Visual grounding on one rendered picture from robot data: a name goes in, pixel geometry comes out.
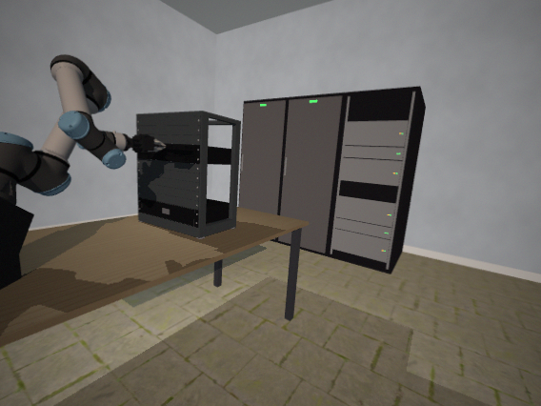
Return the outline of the dark grey server rack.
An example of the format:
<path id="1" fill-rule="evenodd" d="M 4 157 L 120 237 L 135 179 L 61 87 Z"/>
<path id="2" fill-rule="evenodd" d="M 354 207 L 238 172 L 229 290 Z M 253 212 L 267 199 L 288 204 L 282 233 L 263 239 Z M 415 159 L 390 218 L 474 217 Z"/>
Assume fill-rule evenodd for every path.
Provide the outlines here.
<path id="1" fill-rule="evenodd" d="M 232 125 L 231 149 L 208 146 L 209 125 Z M 198 239 L 235 229 L 240 132 L 241 121 L 210 112 L 136 114 L 136 134 L 166 145 L 137 153 L 138 220 Z M 208 164 L 230 165 L 230 203 L 207 199 Z"/>

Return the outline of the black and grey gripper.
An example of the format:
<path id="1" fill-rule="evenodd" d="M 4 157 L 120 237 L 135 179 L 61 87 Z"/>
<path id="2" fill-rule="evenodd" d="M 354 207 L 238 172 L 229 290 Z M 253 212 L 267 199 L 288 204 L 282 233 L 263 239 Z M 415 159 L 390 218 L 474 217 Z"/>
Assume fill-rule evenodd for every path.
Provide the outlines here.
<path id="1" fill-rule="evenodd" d="M 149 136 L 147 134 L 135 135 L 132 138 L 129 138 L 126 134 L 124 134 L 124 136 L 125 136 L 127 142 L 129 142 L 129 144 L 126 145 L 126 148 L 123 150 L 123 152 L 126 152 L 129 148 L 132 148 L 133 151 L 139 152 L 139 154 L 148 155 L 148 154 L 151 154 L 151 153 L 161 151 L 161 150 L 166 148 L 166 145 L 163 144 L 163 142 L 160 142 L 157 139 L 154 139 L 153 136 Z M 135 138 L 135 139 L 133 139 L 133 138 Z M 156 142 L 156 141 L 158 141 L 158 142 Z M 159 148 L 154 147 L 154 144 L 159 145 L 159 146 L 164 146 L 164 147 L 159 147 Z M 139 148 L 139 147 L 141 147 L 141 148 Z M 142 151 L 142 149 L 143 149 L 143 151 Z"/>

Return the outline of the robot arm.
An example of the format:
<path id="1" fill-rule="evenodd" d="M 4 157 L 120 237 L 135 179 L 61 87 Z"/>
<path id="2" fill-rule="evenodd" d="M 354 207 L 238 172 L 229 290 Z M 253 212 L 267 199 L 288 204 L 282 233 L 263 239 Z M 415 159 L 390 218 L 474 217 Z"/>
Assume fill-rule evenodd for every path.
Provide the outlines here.
<path id="1" fill-rule="evenodd" d="M 71 55 L 54 57 L 50 72 L 57 82 L 63 112 L 41 150 L 32 151 L 32 143 L 21 136 L 0 132 L 0 197 L 14 205 L 17 184 L 45 196 L 65 190 L 71 182 L 68 159 L 76 143 L 109 169 L 119 169 L 126 162 L 122 151 L 129 142 L 125 136 L 99 131 L 92 120 L 92 114 L 110 105 L 106 86 Z"/>

